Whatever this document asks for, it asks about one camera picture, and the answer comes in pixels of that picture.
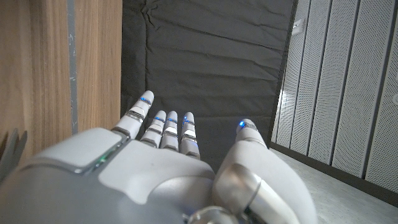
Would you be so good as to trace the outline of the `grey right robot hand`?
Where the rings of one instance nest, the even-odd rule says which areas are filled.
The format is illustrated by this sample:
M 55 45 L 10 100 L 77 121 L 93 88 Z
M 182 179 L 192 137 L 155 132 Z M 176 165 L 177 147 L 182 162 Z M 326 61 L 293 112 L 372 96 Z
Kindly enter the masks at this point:
M 138 136 L 146 91 L 113 129 L 76 134 L 18 164 L 1 159 L 2 223 L 316 223 L 303 180 L 243 119 L 218 171 L 200 158 L 195 120 L 159 111 Z

